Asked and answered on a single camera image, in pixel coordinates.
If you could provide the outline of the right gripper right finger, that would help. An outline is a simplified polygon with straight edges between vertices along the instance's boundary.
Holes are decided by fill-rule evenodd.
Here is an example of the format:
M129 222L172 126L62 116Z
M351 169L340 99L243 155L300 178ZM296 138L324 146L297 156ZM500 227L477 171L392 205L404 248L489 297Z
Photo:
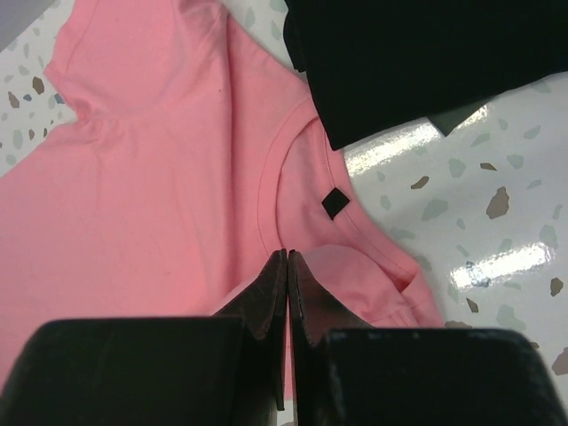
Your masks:
M327 291L295 250L288 253L288 308L294 422L343 425L326 335L332 329L367 328L368 323Z

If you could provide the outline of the pink t-shirt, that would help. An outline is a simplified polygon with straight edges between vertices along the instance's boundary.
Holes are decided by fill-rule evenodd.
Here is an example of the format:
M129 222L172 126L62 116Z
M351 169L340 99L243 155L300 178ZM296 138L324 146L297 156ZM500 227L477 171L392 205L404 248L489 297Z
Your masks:
M77 116L1 179L1 375L44 323L211 314L270 254L375 327L440 327L307 85L215 1L78 1L46 76Z

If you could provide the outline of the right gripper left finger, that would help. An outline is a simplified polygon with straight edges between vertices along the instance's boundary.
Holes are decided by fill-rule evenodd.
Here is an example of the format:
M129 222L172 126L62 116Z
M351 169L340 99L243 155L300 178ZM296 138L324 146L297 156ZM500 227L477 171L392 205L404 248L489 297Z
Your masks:
M275 425L284 409L287 299L288 255L281 249L216 313L242 324L231 425Z

